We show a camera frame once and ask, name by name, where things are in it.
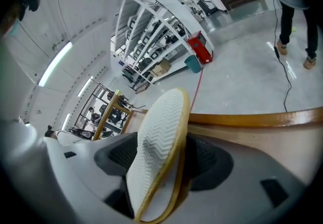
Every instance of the concrete floor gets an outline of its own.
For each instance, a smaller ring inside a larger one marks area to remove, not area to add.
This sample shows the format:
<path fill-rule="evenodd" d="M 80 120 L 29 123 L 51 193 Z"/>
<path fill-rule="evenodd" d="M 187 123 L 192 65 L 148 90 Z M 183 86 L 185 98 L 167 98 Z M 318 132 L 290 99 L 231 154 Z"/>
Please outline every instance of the concrete floor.
<path fill-rule="evenodd" d="M 276 3 L 280 33 L 281 10 Z M 276 24 L 273 0 L 244 5 L 229 13 L 218 12 L 203 22 L 215 46 L 213 62 L 204 66 L 192 113 L 201 114 L 265 114 L 284 112 L 283 100 L 289 88 L 283 66 L 270 45 L 274 44 Z M 306 58 L 306 22 L 301 11 L 293 19 L 296 31 L 291 35 L 289 54 L 281 56 L 292 89 L 288 111 L 323 106 L 323 46 L 319 41 L 316 67 L 304 69 Z M 191 102 L 200 73 L 184 68 L 146 91 L 134 95 L 135 106 L 150 108 L 169 89 L 188 91 Z"/>

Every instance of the sneaker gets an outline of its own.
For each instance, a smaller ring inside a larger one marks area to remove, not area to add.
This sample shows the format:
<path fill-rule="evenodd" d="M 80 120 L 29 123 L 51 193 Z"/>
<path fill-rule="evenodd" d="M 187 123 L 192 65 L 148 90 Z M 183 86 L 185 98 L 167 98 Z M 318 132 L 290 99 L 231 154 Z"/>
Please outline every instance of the sneaker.
<path fill-rule="evenodd" d="M 312 69 L 316 64 L 316 58 L 311 59 L 310 57 L 307 57 L 305 62 L 303 63 L 304 68 L 310 70 Z"/>
<path fill-rule="evenodd" d="M 280 40 L 277 41 L 276 47 L 280 54 L 287 55 L 288 52 L 287 52 L 286 45 L 283 45 Z"/>

